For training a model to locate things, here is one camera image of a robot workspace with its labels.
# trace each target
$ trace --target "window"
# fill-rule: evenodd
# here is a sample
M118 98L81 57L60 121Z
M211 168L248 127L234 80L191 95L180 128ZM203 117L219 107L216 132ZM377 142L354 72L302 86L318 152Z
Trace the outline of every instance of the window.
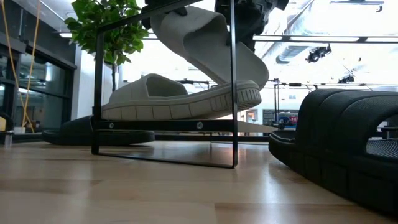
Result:
M7 63L8 58L4 56L0 56L0 70L1 70L1 78L7 77Z
M3 102L4 102L4 90L5 90L4 85L0 85L0 111L3 110Z
M15 127L22 126L22 119L24 115L24 109L22 107L19 94L22 94L22 99L25 102L27 90L23 88L19 89L18 99L16 101L16 110L14 113ZM58 129L61 126L62 116L64 114L64 101L64 99L56 96L29 91L27 115L32 121L35 132L41 132L45 129Z
M31 62L32 56L30 54L22 54L19 71L20 86L27 87L28 85ZM30 78L30 87L64 95L67 94L67 89L65 88L66 75L66 70L49 63L42 57L36 56Z
M18 74L19 91L14 101L14 126L25 126L25 133L32 131L27 120L22 124L24 108L20 97L22 96L25 102L28 95L27 87L32 58L31 54L21 54ZM62 123L70 119L71 80L72 76L69 70L50 63L40 55L35 56L27 104L27 115L35 133L59 129Z

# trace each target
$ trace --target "track light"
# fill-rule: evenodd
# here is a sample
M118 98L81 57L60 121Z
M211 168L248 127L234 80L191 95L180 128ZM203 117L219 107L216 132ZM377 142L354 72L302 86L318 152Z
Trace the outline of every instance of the track light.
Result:
M376 9L376 12L381 12L381 11L383 11L383 5L380 5L380 6Z
M71 33L60 33L60 36L63 38L72 38L72 34Z
M347 75L343 78L340 78L337 83L338 84L347 84L347 83L353 83L353 82L355 82L354 75Z
M309 63L315 63L330 53L330 44L327 47L315 47L310 50L310 55L305 60Z

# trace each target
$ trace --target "yellow rope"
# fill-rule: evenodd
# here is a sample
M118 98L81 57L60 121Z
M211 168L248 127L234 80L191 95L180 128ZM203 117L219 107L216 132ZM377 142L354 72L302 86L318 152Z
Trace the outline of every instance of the yellow rope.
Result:
M28 81L27 81L27 92L26 92L24 114L27 114L27 103L29 102L30 78L32 77L33 64L35 62L35 50L36 50L36 40L37 40L37 31L39 29L39 22L40 22L40 0L37 0L37 15L36 15L35 37L34 37L34 40L33 40L32 61L30 63L30 72L29 72L29 78L28 78ZM27 118L27 116L24 116L24 118L22 119L22 127L25 126L25 118Z
M15 69L15 65L14 65L14 60L12 58L12 50L11 50L11 44L10 44L10 38L9 38L9 33L8 33L8 25L7 25L7 16L6 16L6 7L5 7L5 2L2 1L1 3L1 7L2 7L2 16L4 19L4 27L6 28L6 37L7 37L7 44L8 44L8 51L9 51L9 55L10 55L10 61L11 61L11 67L12 67L12 72L14 74L14 79L15 79L15 84L17 86L17 89L19 91L19 82L18 82L18 77L17 77L17 72ZM26 117L29 124L30 124L30 128L32 130L32 133L34 133L34 129L33 129L33 125L32 122L30 121L28 115L26 114L26 108L25 108L25 104L24 104L24 100L22 99L22 94L19 93L19 98L21 100L22 103L22 107L24 108L24 118Z

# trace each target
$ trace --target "display shelf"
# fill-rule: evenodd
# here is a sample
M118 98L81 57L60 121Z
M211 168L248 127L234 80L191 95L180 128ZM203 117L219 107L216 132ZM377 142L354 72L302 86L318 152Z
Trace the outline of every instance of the display shelf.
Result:
M235 13L234 13L234 0L230 2L231 12L231 92L232 92L232 120L201 120L201 121L104 121L102 120L101 101L102 101L102 80L103 80L103 59L104 59L104 34L109 30L116 29L128 24L140 22L143 19L150 18L151 16L173 11L175 9L199 2L200 0L179 0L164 4L162 6L154 7L151 10L142 12L138 15L122 19L120 21L107 24L98 29L96 40L96 57L95 57L95 89L94 89L94 120L93 131L94 138L91 146L91 153L100 156L120 157L126 159L138 159L145 161L155 162L169 162L174 164L189 164L196 166L207 167L220 167L233 169L238 164L238 98L236 95L236 39L235 39ZM153 157L143 157L140 155L132 156L128 154L118 153L103 153L100 151L98 144L99 133L102 131L122 131L122 130L149 130L149 131L196 131L196 132L209 132L209 131L222 131L230 132L231 136L231 154L232 161L230 164L215 164L212 162L203 161L181 161L173 159L159 159Z

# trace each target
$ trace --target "light wood floorboard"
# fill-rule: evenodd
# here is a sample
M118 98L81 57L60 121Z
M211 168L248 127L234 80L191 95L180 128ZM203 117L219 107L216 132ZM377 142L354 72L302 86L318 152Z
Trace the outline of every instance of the light wood floorboard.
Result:
M230 144L153 142L102 151L228 163ZM92 156L89 147L0 150L0 223L395 223L240 145L236 169Z

